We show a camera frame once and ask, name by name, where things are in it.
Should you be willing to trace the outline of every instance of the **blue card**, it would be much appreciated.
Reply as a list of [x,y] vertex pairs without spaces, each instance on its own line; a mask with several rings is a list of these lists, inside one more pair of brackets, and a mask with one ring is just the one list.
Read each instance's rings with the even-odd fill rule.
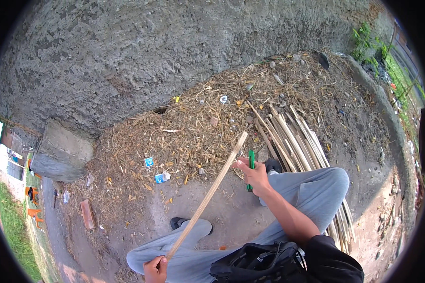
[[147,159],[145,159],[145,166],[146,167],[150,167],[150,166],[153,166],[154,165],[154,162],[153,162],[153,157],[151,156],[151,157],[148,157]]
[[157,183],[157,184],[165,182],[165,181],[162,179],[162,174],[157,174],[156,176],[154,176],[154,179],[156,180],[156,183]]

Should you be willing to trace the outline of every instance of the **pile of bamboo strips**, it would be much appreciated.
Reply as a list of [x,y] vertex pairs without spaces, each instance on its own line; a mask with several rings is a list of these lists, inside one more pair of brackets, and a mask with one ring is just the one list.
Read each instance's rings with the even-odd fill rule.
[[[269,104],[272,114],[263,119],[253,105],[249,101],[247,103],[258,118],[258,120],[255,120],[255,125],[263,136],[272,157],[282,164],[286,172],[305,172],[330,167],[316,134],[310,130],[292,105],[289,108],[293,116],[285,113],[289,120],[289,123],[287,123],[285,116],[279,114],[272,104]],[[266,128],[278,154],[273,149],[261,125]],[[351,238],[356,243],[356,237],[353,229],[353,218],[346,199],[343,200],[324,233],[334,239],[338,249],[347,254],[351,252]]]

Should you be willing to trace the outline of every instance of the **hand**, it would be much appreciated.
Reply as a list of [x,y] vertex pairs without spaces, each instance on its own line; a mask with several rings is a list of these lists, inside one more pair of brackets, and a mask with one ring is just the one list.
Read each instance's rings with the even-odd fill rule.
[[232,164],[233,168],[239,168],[244,173],[244,182],[253,187],[253,193],[263,198],[274,189],[271,187],[266,175],[266,166],[255,161],[255,169],[249,168],[249,159],[239,157],[238,161]]
[[165,255],[143,263],[143,273],[147,283],[164,283],[167,279],[167,259]]

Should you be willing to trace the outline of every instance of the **leg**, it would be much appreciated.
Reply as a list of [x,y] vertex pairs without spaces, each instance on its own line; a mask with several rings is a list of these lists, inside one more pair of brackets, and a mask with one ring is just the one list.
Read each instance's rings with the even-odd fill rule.
[[[166,254],[176,239],[186,228],[188,221],[181,224],[181,227],[162,236],[156,240],[148,242],[130,251],[127,262],[131,269],[143,274],[143,263],[152,260],[158,255]],[[231,250],[195,250],[194,246],[198,240],[208,235],[211,231],[211,224],[204,219],[198,219],[186,240],[172,257],[167,267],[167,281],[175,282],[212,282],[214,277],[209,275],[211,263],[234,252]]]
[[[326,230],[334,218],[349,187],[348,175],[336,167],[268,175],[272,188],[308,216],[320,233]],[[263,200],[260,199],[260,202],[266,206]],[[278,221],[274,221],[253,242],[267,245],[281,240],[286,241],[286,235]]]

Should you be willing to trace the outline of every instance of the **sleeve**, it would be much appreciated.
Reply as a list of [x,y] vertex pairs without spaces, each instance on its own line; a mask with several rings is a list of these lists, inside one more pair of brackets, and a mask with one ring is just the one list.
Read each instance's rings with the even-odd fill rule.
[[363,282],[363,269],[351,256],[337,249],[334,240],[316,235],[304,251],[307,273],[321,282]]

